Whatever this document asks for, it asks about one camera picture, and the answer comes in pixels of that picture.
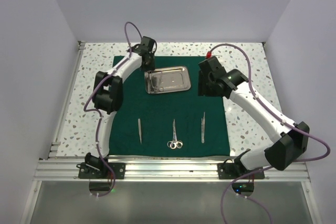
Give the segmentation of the steel instrument tray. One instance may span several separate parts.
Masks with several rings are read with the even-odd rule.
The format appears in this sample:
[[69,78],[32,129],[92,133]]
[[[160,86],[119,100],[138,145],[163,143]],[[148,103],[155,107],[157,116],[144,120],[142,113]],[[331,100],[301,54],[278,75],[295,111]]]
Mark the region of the steel instrument tray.
[[[162,71],[162,85],[160,92],[154,92],[151,79],[156,72]],[[173,92],[187,91],[191,88],[191,79],[188,69],[185,66],[159,68],[153,71],[148,71],[144,74],[145,90],[148,94],[165,94]]]

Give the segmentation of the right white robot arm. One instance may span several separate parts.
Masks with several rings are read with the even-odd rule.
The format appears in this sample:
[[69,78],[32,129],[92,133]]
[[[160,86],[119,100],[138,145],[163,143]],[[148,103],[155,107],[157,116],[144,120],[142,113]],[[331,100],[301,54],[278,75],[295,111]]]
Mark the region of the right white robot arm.
[[267,147],[244,151],[225,166],[226,171],[246,178],[253,170],[264,166],[285,170],[306,151],[309,127],[305,122],[297,124],[282,115],[249,87],[248,78],[243,73],[237,69],[226,71],[216,57],[198,65],[198,95],[225,97],[233,101],[261,126],[272,141]]

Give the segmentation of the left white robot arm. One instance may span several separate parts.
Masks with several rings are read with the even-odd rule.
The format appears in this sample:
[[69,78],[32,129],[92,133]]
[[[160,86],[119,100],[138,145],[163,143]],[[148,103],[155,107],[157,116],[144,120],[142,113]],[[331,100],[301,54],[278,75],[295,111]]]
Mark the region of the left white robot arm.
[[96,155],[103,158],[109,155],[113,119],[123,103],[123,84],[138,69],[145,72],[155,69],[156,48],[156,41],[144,36],[140,43],[130,47],[127,55],[110,70],[99,71],[96,74],[92,101],[94,108],[101,113],[101,121],[96,131]]

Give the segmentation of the steel scalpel handle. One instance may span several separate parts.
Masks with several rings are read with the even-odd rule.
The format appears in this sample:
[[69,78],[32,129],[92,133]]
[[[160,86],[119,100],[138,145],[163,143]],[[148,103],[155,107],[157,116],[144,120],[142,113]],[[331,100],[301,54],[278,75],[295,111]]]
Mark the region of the steel scalpel handle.
[[201,137],[204,137],[204,121],[203,118],[201,118]]
[[201,143],[205,143],[205,112],[203,113],[203,117],[201,118]]

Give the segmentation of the steel tweezers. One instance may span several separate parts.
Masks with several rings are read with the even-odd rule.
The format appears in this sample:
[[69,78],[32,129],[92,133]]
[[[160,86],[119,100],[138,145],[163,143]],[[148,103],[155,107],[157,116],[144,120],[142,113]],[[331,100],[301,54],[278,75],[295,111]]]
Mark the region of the steel tweezers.
[[142,144],[142,126],[141,126],[141,119],[138,119],[138,132],[139,132],[139,141]]

